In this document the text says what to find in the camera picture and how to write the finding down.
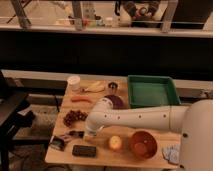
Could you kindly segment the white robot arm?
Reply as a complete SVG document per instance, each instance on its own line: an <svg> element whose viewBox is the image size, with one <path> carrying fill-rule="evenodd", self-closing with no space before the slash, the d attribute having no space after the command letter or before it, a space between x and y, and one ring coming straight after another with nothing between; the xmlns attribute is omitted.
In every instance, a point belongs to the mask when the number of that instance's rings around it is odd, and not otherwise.
<svg viewBox="0 0 213 171"><path fill-rule="evenodd" d="M95 136L106 126L165 130L181 134L177 171L213 171L213 100L190 106L159 106L115 110L101 98L85 121L85 133Z"/></svg>

